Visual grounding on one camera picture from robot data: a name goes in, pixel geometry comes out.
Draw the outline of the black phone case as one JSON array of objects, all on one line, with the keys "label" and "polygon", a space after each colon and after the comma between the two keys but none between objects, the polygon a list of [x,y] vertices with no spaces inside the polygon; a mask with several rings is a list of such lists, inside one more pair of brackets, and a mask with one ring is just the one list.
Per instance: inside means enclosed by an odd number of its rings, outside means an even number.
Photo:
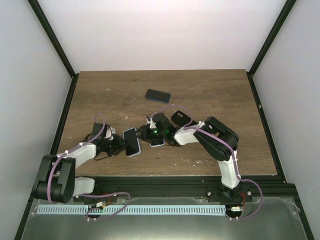
[{"label": "black phone case", "polygon": [[198,123],[191,119],[187,114],[178,110],[172,116],[171,120],[179,127],[195,126]]}]

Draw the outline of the black phone blue edge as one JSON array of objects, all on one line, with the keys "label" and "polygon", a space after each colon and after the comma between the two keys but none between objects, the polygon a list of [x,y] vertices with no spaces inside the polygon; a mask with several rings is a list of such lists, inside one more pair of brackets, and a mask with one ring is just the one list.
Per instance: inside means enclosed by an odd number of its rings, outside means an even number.
[{"label": "black phone blue edge", "polygon": [[154,89],[148,89],[145,93],[145,98],[147,100],[168,104],[171,99],[171,94]]}]

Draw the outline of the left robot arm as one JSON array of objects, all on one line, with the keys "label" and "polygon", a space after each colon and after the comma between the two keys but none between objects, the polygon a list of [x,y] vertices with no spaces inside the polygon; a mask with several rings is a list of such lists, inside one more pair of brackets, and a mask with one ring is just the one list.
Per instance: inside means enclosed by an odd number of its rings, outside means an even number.
[{"label": "left robot arm", "polygon": [[50,203],[68,203],[71,198],[85,195],[97,202],[102,189],[90,177],[76,177],[76,169],[100,153],[107,157],[116,156],[125,150],[124,139],[113,127],[105,123],[94,123],[89,133],[76,147],[63,153],[43,156],[31,195],[35,199]]}]

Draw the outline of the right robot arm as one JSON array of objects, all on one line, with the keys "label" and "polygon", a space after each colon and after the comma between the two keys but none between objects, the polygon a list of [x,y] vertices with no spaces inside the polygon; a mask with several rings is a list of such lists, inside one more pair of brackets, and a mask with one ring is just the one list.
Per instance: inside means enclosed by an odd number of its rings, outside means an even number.
[{"label": "right robot arm", "polygon": [[199,143],[218,162],[223,198],[229,202],[240,196],[241,181],[237,162],[238,135],[213,116],[196,122],[178,110],[168,119],[163,112],[146,117],[146,124],[135,134],[152,146],[167,143],[171,147]]}]

